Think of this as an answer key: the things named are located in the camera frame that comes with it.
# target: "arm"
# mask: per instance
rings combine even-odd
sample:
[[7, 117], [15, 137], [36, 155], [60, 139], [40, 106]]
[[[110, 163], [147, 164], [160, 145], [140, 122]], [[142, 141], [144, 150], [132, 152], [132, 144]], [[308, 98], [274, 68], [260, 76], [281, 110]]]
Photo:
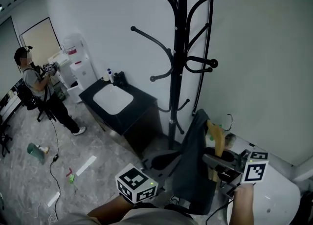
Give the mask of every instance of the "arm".
[[47, 74], [41, 82], [36, 82], [33, 85], [33, 88], [37, 91], [43, 91], [45, 89], [45, 86], [48, 84], [49, 80], [50, 80], [50, 76], [49, 74]]
[[254, 225], [253, 185], [242, 184], [235, 190], [229, 225]]
[[88, 216], [97, 218], [102, 225], [113, 224], [122, 220], [133, 206], [133, 204], [125, 201], [122, 196], [118, 196], [112, 201], [92, 210]]

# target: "man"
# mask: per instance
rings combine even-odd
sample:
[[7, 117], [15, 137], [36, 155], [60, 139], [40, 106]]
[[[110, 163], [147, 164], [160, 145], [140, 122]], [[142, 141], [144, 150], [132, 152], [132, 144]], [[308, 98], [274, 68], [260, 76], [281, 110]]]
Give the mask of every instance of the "man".
[[86, 131], [86, 127], [79, 128], [76, 122], [68, 115], [67, 109], [54, 92], [50, 82], [50, 75], [47, 74], [44, 79], [29, 66], [32, 62], [29, 57], [29, 51], [24, 47], [16, 50], [14, 55], [16, 64], [20, 67], [22, 78], [26, 86], [31, 90], [33, 95], [39, 98], [47, 108], [53, 113], [60, 123], [66, 126], [73, 135], [80, 135]]
[[[139, 208], [122, 196], [104, 204], [88, 215], [69, 214], [55, 225], [197, 225], [189, 215], [161, 208]], [[253, 185], [243, 184], [235, 190], [229, 225], [254, 225]]]

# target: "faucet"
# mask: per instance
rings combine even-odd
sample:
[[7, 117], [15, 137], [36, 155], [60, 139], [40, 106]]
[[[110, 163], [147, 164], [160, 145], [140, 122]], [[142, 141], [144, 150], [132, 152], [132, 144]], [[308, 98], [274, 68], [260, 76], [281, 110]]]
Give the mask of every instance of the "faucet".
[[114, 74], [113, 86], [119, 86], [122, 89], [128, 88], [128, 83], [126, 81], [125, 73], [119, 72]]

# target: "green cup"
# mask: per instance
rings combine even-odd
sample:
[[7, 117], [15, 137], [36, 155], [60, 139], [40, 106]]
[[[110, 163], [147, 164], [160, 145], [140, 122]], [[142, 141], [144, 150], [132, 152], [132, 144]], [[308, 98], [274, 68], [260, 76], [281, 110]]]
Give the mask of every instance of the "green cup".
[[43, 153], [43, 151], [41, 151], [39, 148], [37, 148], [37, 146], [34, 143], [29, 143], [28, 147], [27, 147], [27, 152], [36, 157], [41, 164], [44, 164], [45, 162], [45, 154]]

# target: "wooden handle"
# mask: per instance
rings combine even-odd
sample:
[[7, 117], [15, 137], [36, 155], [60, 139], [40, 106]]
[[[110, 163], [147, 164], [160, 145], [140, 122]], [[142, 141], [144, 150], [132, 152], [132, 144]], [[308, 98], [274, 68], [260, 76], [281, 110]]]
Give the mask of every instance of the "wooden handle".
[[[206, 124], [210, 134], [215, 140], [215, 155], [221, 157], [225, 148], [225, 137], [223, 130], [219, 126], [212, 124], [211, 121], [207, 121]], [[213, 171], [212, 180], [217, 182], [217, 172], [215, 170]]]

